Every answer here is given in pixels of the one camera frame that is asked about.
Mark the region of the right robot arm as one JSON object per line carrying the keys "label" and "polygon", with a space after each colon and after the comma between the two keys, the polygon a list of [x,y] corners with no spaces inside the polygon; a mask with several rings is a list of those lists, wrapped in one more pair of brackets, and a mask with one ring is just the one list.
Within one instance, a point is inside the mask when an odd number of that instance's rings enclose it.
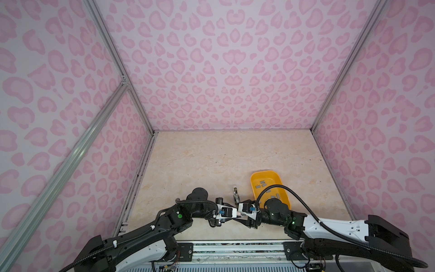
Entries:
{"label": "right robot arm", "polygon": [[301,250],[308,256],[360,257],[393,272],[414,270],[405,260],[412,256],[408,235],[377,215],[359,221],[315,219],[290,210],[278,198],[267,200],[264,208],[255,207],[254,202],[241,202],[237,208],[221,208],[220,214],[249,228],[263,223],[282,226],[291,239],[303,241]]}

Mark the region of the diagonal aluminium frame bar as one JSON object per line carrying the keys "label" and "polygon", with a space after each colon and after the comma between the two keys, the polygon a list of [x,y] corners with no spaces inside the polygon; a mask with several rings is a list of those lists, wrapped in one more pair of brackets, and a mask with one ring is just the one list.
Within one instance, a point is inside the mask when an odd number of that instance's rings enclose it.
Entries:
{"label": "diagonal aluminium frame bar", "polygon": [[94,118],[88,129],[74,146],[69,156],[63,161],[56,173],[49,180],[47,186],[36,198],[25,213],[22,220],[13,230],[1,249],[1,271],[8,272],[24,251],[26,245],[34,235],[38,226],[70,180],[80,162],[92,146],[102,128],[110,118],[118,103],[128,90],[130,82],[124,80],[117,87],[114,94]]}

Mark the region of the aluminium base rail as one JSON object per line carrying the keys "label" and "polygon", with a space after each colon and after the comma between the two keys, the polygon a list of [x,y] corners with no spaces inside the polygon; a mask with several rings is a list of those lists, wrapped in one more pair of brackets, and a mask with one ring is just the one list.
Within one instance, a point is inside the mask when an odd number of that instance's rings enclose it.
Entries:
{"label": "aluminium base rail", "polygon": [[380,264],[358,257],[302,255],[293,240],[180,241],[170,261],[157,242],[119,263],[117,272],[383,272]]}

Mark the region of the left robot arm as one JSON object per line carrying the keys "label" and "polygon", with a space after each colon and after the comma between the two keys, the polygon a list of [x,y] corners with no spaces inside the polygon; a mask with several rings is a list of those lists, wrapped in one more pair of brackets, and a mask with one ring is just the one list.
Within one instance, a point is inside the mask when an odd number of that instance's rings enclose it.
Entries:
{"label": "left robot arm", "polygon": [[240,216],[236,207],[208,199],[203,188],[194,189],[186,199],[160,210],[151,223],[126,234],[90,239],[65,272],[124,272],[143,262],[173,261],[179,256],[175,236],[193,225],[194,219],[207,220],[212,227]]}

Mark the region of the yellow plastic tray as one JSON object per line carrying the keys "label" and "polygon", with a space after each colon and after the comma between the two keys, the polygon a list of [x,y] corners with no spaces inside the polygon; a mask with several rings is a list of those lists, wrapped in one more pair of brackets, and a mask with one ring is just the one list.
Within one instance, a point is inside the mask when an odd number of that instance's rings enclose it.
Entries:
{"label": "yellow plastic tray", "polygon": [[[266,186],[262,187],[261,182],[266,183]],[[257,199],[260,193],[262,193],[266,188],[272,185],[283,185],[280,176],[272,170],[253,173],[250,177],[250,183],[255,199]],[[291,209],[291,203],[287,196],[287,191],[282,188],[271,188],[265,191],[259,201],[259,207],[263,209],[265,207],[265,202],[272,198],[279,199],[283,204],[286,204],[288,208]]]}

